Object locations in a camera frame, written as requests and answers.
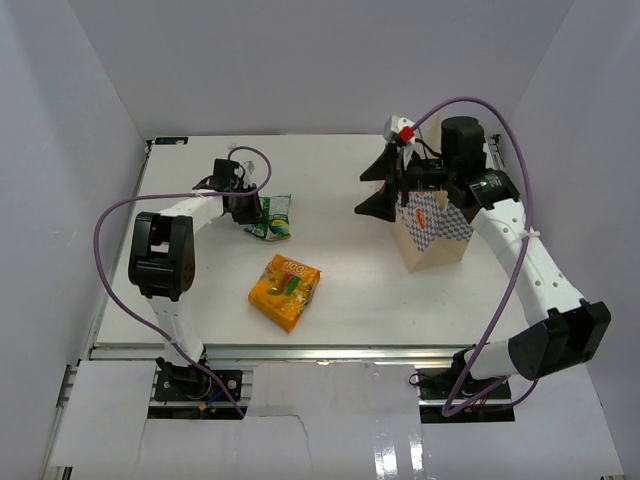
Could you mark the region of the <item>green snack bag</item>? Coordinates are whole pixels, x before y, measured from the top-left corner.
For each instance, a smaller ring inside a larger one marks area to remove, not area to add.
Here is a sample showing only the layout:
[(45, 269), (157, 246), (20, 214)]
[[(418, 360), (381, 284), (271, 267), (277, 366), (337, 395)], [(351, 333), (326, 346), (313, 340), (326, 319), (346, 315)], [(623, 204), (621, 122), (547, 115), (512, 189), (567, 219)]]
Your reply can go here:
[(288, 239), (290, 234), (289, 209), (291, 195), (260, 198), (264, 220), (244, 228), (246, 234), (259, 240), (273, 242)]

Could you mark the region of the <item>orange gummy candy bag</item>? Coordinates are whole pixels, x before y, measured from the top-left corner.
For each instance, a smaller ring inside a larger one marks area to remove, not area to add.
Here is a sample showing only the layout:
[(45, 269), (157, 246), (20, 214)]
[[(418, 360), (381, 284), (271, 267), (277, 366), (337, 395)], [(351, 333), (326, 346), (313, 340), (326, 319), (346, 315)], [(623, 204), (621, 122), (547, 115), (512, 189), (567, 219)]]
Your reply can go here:
[(290, 333), (311, 302), (321, 271), (276, 254), (248, 294), (248, 302)]

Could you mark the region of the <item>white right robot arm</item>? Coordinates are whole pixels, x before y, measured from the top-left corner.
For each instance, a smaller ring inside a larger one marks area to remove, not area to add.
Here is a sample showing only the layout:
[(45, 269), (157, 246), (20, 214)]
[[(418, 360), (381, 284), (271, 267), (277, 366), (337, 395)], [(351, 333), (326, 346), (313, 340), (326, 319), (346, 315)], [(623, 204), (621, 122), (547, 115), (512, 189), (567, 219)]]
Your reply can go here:
[(448, 200), (487, 243), (514, 290), (527, 328), (490, 342), (479, 355), (456, 355), (453, 390), (472, 399), (488, 379), (520, 375), (537, 380), (590, 361), (611, 323), (604, 302), (590, 302), (556, 265), (539, 234), (526, 223), (525, 206), (509, 176), (488, 167), (485, 133), (473, 117), (445, 119), (440, 150), (424, 158), (414, 123), (391, 116), (384, 127), (382, 154), (360, 176), (381, 189), (355, 211), (393, 222), (412, 193), (444, 191)]

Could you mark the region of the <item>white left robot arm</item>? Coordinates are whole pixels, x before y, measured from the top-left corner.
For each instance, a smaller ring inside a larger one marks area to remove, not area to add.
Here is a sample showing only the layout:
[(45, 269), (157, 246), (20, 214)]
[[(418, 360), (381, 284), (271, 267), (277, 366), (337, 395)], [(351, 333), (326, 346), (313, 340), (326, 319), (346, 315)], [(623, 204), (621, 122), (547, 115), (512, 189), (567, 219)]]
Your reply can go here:
[(147, 299), (158, 327), (168, 335), (157, 366), (191, 399), (205, 396), (212, 378), (206, 369), (191, 364), (206, 364), (205, 347), (186, 296), (196, 274), (195, 236), (226, 214), (240, 225), (264, 218), (251, 180), (253, 171), (251, 161), (217, 159), (212, 174), (196, 184), (191, 197), (135, 218), (128, 277)]

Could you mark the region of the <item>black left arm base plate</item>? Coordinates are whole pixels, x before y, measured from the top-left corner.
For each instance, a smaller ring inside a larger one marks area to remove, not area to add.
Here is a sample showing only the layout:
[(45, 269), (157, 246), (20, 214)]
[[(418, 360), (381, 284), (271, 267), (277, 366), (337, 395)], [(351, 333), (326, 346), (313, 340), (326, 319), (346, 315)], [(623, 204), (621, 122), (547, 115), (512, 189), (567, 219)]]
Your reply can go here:
[(229, 402), (221, 387), (209, 376), (196, 381), (178, 380), (158, 369), (154, 378), (147, 416), (156, 420), (241, 420), (247, 407), (241, 405), (242, 370), (216, 370), (215, 374), (238, 403), (242, 414)]

